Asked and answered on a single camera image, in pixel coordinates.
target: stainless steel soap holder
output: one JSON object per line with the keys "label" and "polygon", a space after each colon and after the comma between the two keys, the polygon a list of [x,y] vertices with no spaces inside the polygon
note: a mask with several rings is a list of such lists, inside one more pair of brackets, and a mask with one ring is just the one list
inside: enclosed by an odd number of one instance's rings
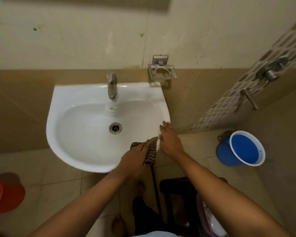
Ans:
{"label": "stainless steel soap holder", "polygon": [[148,70],[152,80],[177,79],[174,67],[167,65],[168,55],[154,55],[152,64],[148,64]]}

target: tiled floor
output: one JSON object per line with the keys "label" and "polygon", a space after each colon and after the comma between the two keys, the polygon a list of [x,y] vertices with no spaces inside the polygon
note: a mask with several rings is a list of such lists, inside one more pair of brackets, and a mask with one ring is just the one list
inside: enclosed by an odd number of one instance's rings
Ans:
{"label": "tiled floor", "polygon": [[[218,145],[217,136],[224,131],[185,134],[180,135],[180,139],[185,151],[198,163],[209,168],[214,174],[226,178],[231,185],[244,192],[282,223],[254,167],[227,167],[215,156]],[[0,173],[5,172],[16,173],[26,190],[25,199],[18,208],[0,214],[0,233],[9,237],[27,236],[105,176],[105,174],[89,173],[70,167],[58,159],[50,149],[1,154]],[[157,155],[155,175],[157,184],[162,179],[185,176],[177,164],[161,151]],[[157,210],[149,168],[141,179],[147,186],[145,202]],[[132,184],[133,180],[129,180],[121,187],[88,233],[88,237],[112,236],[111,221],[117,213],[121,213],[129,232],[134,234],[134,217],[131,212]],[[167,221],[163,194],[159,192],[159,196],[163,217]],[[180,198],[174,198],[173,201],[179,203]]]}

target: sink basin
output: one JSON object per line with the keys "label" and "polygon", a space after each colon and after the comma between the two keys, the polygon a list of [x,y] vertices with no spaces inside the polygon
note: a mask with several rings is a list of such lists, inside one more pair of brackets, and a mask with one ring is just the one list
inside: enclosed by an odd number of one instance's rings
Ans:
{"label": "sink basin", "polygon": [[117,85],[110,100],[107,85],[56,86],[46,135],[53,152],[84,171],[114,169],[132,142],[160,134],[170,121],[159,83]]}

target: chrome faucet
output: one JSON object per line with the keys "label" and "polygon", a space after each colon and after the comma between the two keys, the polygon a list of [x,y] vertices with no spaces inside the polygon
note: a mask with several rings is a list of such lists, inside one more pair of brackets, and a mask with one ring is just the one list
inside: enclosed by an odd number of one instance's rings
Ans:
{"label": "chrome faucet", "polygon": [[108,94],[110,100],[115,100],[115,97],[117,95],[117,87],[115,84],[115,75],[114,73],[106,74],[106,78],[108,80]]}

